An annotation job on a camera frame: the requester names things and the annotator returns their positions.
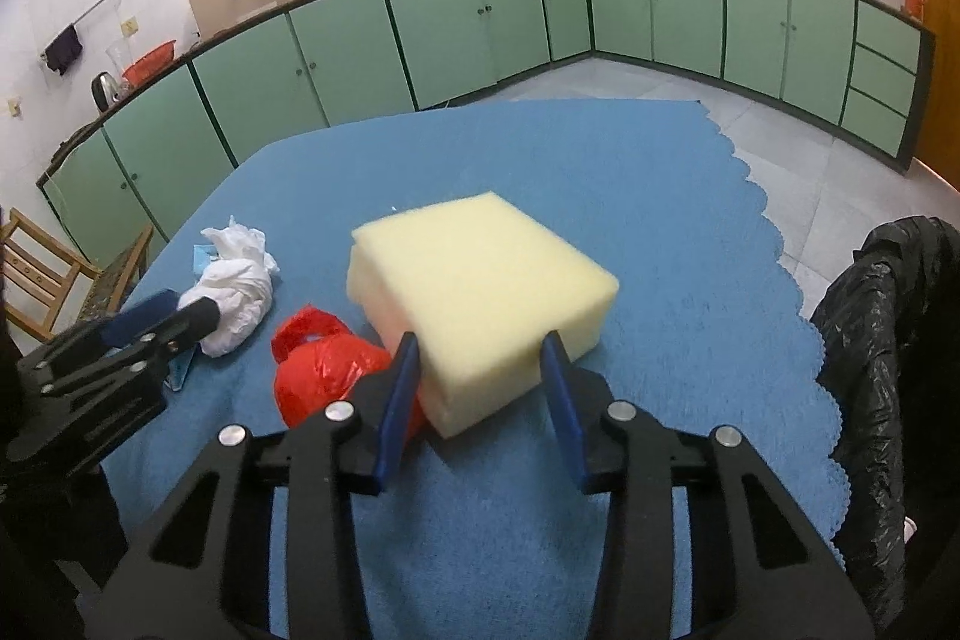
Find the white tissue wad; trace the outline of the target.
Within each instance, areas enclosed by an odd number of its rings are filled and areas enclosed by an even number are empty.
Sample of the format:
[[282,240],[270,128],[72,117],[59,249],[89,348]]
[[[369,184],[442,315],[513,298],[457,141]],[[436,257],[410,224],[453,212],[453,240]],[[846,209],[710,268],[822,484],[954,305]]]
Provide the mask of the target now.
[[233,353],[268,314],[274,305],[274,278],[280,268],[267,250],[262,230],[235,218],[229,218],[223,229],[203,229],[202,236],[215,248],[215,258],[179,298],[178,308],[200,299],[217,304],[217,328],[199,341],[200,351],[216,359]]

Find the dark cloth on rail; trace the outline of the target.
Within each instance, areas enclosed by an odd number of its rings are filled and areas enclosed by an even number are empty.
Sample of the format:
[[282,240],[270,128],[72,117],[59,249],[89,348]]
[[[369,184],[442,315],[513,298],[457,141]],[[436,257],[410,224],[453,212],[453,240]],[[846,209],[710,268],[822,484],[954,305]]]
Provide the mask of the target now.
[[62,29],[43,52],[47,68],[60,76],[64,76],[82,55],[83,44],[73,25]]

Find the green lower kitchen cabinets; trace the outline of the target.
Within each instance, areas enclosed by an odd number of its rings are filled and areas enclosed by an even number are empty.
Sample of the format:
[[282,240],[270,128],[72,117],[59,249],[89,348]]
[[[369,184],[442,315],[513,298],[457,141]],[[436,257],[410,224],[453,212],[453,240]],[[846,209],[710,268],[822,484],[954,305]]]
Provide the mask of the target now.
[[296,0],[172,60],[76,131],[37,185],[103,263],[142,229],[174,236],[270,143],[588,55],[731,89],[907,169],[934,52],[875,0]]

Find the wall towel rail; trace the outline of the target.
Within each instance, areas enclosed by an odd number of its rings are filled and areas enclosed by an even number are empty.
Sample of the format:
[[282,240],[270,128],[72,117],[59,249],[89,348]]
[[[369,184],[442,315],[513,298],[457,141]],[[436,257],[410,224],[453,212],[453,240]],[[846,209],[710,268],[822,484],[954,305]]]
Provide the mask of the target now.
[[47,62],[47,51],[50,49],[50,47],[53,46],[53,44],[55,44],[55,42],[59,41],[60,35],[64,34],[64,32],[67,29],[71,29],[71,28],[75,29],[76,26],[78,26],[83,21],[83,19],[88,18],[88,16],[91,13],[93,13],[94,10],[97,10],[101,5],[104,5],[104,3],[106,2],[109,2],[109,0],[96,0],[96,2],[93,3],[93,5],[89,5],[89,7],[87,7],[82,14],[78,14],[78,16],[76,16],[76,18],[73,19],[71,23],[68,23],[68,25],[66,25],[64,29],[62,29],[60,32],[57,32],[57,34],[55,34],[52,37],[52,39],[50,39],[50,42],[47,44],[47,47],[43,50],[43,52],[39,53],[39,57],[41,57],[41,60],[43,60],[44,64]]

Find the black lined trash bin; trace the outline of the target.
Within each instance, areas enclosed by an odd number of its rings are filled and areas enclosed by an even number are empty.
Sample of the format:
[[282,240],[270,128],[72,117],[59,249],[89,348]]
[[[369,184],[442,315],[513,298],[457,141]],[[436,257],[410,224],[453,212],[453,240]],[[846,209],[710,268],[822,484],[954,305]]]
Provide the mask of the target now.
[[841,414],[846,573],[878,637],[957,637],[957,229],[926,216],[872,229],[812,323]]

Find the red plastic bag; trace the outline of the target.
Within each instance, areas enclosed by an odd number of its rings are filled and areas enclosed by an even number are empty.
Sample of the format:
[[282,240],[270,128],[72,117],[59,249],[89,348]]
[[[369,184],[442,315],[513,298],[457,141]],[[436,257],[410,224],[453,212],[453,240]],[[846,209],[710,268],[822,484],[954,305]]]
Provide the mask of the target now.
[[389,369],[394,356],[361,338],[337,315],[304,305],[270,342],[274,400],[283,424],[295,429],[327,404],[347,399],[366,375]]

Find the yellow foam sponge block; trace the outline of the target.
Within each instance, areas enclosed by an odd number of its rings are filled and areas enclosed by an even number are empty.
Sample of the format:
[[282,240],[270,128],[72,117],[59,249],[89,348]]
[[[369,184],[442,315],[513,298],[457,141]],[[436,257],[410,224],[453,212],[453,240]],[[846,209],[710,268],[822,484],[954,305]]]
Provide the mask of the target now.
[[569,357],[601,341],[615,276],[493,191],[352,232],[347,296],[395,349],[420,344],[423,414],[457,437],[540,383],[542,339]]

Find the wooden chair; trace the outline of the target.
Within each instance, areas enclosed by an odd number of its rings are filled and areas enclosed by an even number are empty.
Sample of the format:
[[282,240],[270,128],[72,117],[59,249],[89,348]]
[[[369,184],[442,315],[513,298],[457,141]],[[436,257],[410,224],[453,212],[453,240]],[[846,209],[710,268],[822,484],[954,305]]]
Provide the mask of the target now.
[[146,273],[153,234],[145,227],[98,266],[13,208],[2,224],[7,319],[34,341],[48,342],[65,323],[117,314]]

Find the steel electric kettle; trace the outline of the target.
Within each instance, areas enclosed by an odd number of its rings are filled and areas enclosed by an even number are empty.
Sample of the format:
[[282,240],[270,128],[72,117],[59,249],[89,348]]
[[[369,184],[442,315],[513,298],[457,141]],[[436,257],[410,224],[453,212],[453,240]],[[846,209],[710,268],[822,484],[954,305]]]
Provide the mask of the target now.
[[107,112],[122,99],[121,85],[109,71],[101,71],[91,80],[91,96],[99,112]]

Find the brown wooden door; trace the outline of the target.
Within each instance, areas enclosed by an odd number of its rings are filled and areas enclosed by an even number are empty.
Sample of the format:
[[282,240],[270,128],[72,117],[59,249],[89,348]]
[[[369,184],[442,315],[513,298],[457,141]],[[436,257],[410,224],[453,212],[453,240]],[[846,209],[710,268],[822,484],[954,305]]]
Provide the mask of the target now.
[[953,188],[960,184],[960,0],[926,0],[924,26],[935,37],[926,112],[916,158]]

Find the blue felt table mat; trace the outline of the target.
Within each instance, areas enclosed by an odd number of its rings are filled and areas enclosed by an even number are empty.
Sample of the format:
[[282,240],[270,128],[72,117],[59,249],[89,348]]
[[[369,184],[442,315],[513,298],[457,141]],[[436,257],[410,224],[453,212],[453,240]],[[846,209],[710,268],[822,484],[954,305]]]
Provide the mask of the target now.
[[415,331],[431,424],[353,503],[379,638],[579,638],[607,503],[574,486],[539,381],[558,331],[662,424],[729,424],[823,536],[850,505],[822,338],[782,268],[765,191],[697,103],[519,101],[311,131],[256,152],[172,236],[143,294],[185,291],[206,229],[262,232],[274,305],[197,357],[106,463],[138,530],[229,424],[280,430],[270,341],[302,307],[363,336]]

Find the red plastic basin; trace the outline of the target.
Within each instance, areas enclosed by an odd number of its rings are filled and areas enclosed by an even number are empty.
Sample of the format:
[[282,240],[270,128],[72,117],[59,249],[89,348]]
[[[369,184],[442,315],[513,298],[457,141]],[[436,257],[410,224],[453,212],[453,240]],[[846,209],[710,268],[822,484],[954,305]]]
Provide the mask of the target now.
[[153,76],[166,70],[174,62],[176,42],[166,41],[145,53],[139,60],[135,60],[122,73],[124,80],[131,88],[139,88],[148,83]]

